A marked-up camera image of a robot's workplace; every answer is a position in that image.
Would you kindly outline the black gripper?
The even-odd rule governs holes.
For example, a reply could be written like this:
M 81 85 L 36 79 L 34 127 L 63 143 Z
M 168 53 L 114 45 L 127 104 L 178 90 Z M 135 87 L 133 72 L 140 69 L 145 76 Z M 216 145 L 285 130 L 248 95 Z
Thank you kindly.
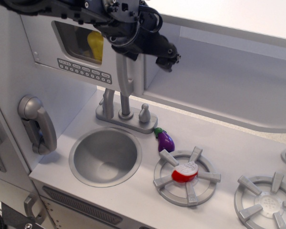
M 114 22 L 94 26 L 117 53 L 134 61 L 139 54 L 155 56 L 156 64 L 162 70 L 171 72 L 172 65 L 178 63 L 181 56 L 174 44 L 159 33 L 162 25 L 161 22 Z

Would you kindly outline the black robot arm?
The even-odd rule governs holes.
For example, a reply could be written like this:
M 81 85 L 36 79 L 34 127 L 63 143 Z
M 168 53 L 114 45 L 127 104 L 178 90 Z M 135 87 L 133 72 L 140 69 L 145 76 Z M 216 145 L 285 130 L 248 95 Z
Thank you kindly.
M 91 24 L 117 53 L 134 61 L 139 54 L 155 56 L 156 64 L 167 72 L 181 58 L 174 44 L 159 33 L 160 13 L 144 0 L 0 0 L 0 5 L 20 15 Z

